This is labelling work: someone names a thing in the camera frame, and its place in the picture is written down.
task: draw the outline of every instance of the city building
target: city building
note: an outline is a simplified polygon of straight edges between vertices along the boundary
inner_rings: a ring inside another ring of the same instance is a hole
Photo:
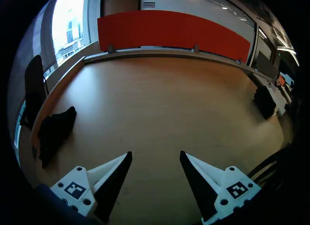
[[[73,41],[72,29],[67,31],[67,42],[71,43]]]
[[[56,60],[58,65],[60,65],[65,59],[73,55],[75,52],[79,51],[85,46],[85,42],[83,38],[78,38],[65,46],[63,46],[56,53]]]

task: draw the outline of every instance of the white wall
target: white wall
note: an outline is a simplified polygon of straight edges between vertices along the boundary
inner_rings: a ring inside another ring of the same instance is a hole
[[[267,46],[264,40],[259,36],[257,40],[256,52],[254,55],[254,61],[256,62],[259,52],[262,52],[263,55],[270,60],[271,57],[271,49]]]
[[[144,2],[155,2],[155,8],[143,8]],[[251,54],[255,37],[254,22],[226,0],[141,0],[141,10],[144,9],[183,12],[213,21],[248,40],[251,43],[248,58]]]

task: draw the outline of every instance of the screw hole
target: screw hole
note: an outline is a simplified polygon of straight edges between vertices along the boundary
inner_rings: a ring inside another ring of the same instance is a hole
[[[223,205],[223,206],[225,206],[225,205],[228,204],[228,201],[227,201],[226,199],[222,199],[222,200],[220,201],[220,204]]]
[[[85,199],[83,200],[83,203],[84,203],[85,205],[89,206],[89,205],[91,204],[91,201],[90,201],[89,199],[85,198]]]
[[[79,209],[76,207],[76,206],[71,206],[71,208],[72,208],[72,210],[74,210],[74,211],[76,211],[76,212],[78,212],[79,211]]]
[[[236,206],[236,207],[233,209],[233,211],[236,212],[236,211],[238,211],[239,209],[240,209],[240,207],[239,207],[239,206]]]

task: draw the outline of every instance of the skyscraper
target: skyscraper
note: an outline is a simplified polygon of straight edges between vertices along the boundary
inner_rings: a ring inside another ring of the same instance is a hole
[[[72,29],[67,31],[67,42],[70,43],[73,41]]]
[[[77,25],[77,27],[78,27],[78,29],[79,29],[79,38],[81,38],[81,37],[82,37],[82,34],[81,34],[81,24],[79,23],[79,24]]]
[[[67,42],[70,43],[73,41],[73,34],[72,34],[72,21],[68,23],[68,30],[67,30]]]

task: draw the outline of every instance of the orange wall panel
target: orange wall panel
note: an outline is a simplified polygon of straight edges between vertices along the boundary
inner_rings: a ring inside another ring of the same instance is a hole
[[[193,48],[246,62],[250,42],[207,19],[162,10],[137,10],[98,18],[101,51],[139,46]]]

